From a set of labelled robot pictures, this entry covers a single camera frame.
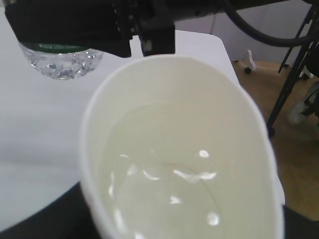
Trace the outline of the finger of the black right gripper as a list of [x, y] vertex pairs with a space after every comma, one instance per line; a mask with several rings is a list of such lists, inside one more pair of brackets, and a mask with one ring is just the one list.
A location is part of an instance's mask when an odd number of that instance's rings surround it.
[[5, 16], [17, 40], [50, 53], [96, 49], [131, 57], [127, 15], [114, 0], [6, 0]]

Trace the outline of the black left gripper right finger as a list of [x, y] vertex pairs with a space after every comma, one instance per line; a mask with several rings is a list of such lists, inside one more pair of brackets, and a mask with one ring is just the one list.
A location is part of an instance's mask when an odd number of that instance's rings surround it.
[[319, 222], [283, 206], [285, 239], [319, 239]]

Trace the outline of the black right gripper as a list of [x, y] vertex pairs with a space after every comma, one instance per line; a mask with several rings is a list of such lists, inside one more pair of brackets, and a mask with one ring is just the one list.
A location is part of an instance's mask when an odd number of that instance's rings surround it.
[[118, 15], [135, 27], [144, 56], [175, 53], [176, 21], [223, 11], [221, 0], [113, 0]]

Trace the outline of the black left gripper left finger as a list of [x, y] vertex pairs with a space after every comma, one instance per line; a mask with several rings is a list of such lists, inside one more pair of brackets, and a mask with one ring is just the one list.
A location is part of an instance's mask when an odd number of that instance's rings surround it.
[[44, 209], [0, 233], [2, 239], [98, 239], [88, 206], [76, 183]]

